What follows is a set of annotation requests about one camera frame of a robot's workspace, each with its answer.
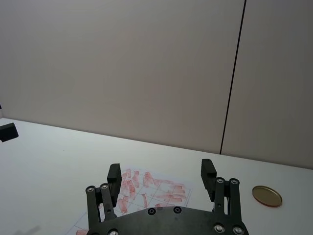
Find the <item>table surface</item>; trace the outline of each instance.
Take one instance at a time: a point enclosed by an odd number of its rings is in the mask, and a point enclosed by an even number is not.
[[[0,118],[0,125],[11,122],[20,136],[0,142],[2,235],[64,235],[87,210],[85,188],[105,182],[112,163],[192,181],[188,207],[210,211],[200,177],[205,158],[218,176],[240,180],[242,218],[251,235],[312,233],[312,170]],[[256,185],[277,190],[283,205],[256,202]]]

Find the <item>black object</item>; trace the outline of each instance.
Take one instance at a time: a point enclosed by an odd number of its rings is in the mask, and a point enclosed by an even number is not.
[[[6,124],[4,126],[0,126],[0,140],[2,142],[9,141],[18,137],[18,131],[14,125],[14,123]]]
[[[116,218],[112,205],[116,205],[115,195],[121,186],[121,172],[119,164],[113,164],[108,174],[112,180],[110,187],[102,184],[100,188],[90,186],[86,189],[89,221],[87,235],[248,235],[241,221],[239,181],[234,178],[225,181],[216,178],[216,175],[212,161],[203,159],[201,177],[214,202],[212,212],[185,207],[158,207]],[[108,197],[106,190],[111,189],[114,192]],[[227,214],[224,213],[224,197],[228,199]],[[98,205],[102,202],[106,218],[100,222]]]

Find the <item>paper sheet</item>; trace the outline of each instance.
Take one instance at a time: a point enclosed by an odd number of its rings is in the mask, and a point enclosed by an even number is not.
[[[120,217],[149,207],[187,207],[191,192],[190,182],[127,167],[122,170],[121,190],[114,213]],[[104,220],[102,207],[99,207],[101,221]],[[86,235],[87,231],[88,214],[84,213],[66,235]]]

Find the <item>red drawing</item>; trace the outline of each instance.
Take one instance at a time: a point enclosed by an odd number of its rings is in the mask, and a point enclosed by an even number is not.
[[[129,189],[129,196],[132,200],[136,198],[136,189],[134,184],[131,180],[128,181],[128,189]]]
[[[124,214],[127,213],[127,203],[128,200],[135,200],[137,193],[136,188],[140,188],[139,183],[139,175],[140,171],[134,170],[133,175],[131,169],[127,169],[122,174],[122,184],[120,193],[124,195],[123,199],[118,199],[117,203],[120,208],[120,211]],[[186,199],[185,195],[185,185],[178,184],[171,180],[161,180],[161,179],[154,179],[150,172],[146,171],[142,178],[142,183],[145,188],[149,188],[150,185],[154,185],[159,188],[158,193],[151,193],[152,198],[156,198],[159,201],[164,201],[166,203],[157,203],[156,207],[165,207],[165,206],[174,206],[174,204],[170,203],[179,203]],[[139,204],[142,207],[148,207],[147,195],[141,194],[142,196],[142,204]]]
[[[77,230],[76,235],[87,235],[88,231],[86,230]]]
[[[149,184],[153,184],[153,178],[150,172],[146,172],[142,179],[144,187],[148,188]]]
[[[139,187],[139,171],[134,171],[133,183],[136,188]]]
[[[158,203],[155,204],[155,207],[173,207],[175,206],[174,204],[168,204],[168,203]]]
[[[145,194],[142,194],[142,197],[143,197],[143,206],[144,206],[144,207],[148,207],[146,195],[145,195]]]
[[[155,198],[164,199],[167,202],[182,202],[181,195],[173,195],[171,193],[160,193],[158,195],[154,195]]]
[[[122,213],[127,212],[128,196],[124,196],[123,199],[118,199],[117,204]]]
[[[126,173],[127,173],[127,178],[131,178],[132,177],[132,172],[131,172],[130,169],[127,169]]]
[[[126,178],[127,178],[127,173],[123,173],[122,174],[122,181],[126,180]]]
[[[185,190],[183,190],[183,189],[174,189],[173,191],[168,191],[168,192],[171,192],[171,193],[183,193],[183,194],[185,194]]]

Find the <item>metal lid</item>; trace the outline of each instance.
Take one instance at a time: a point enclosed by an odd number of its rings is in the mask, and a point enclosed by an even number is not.
[[[258,202],[268,207],[279,207],[283,203],[282,196],[266,186],[255,186],[252,190],[252,195]]]

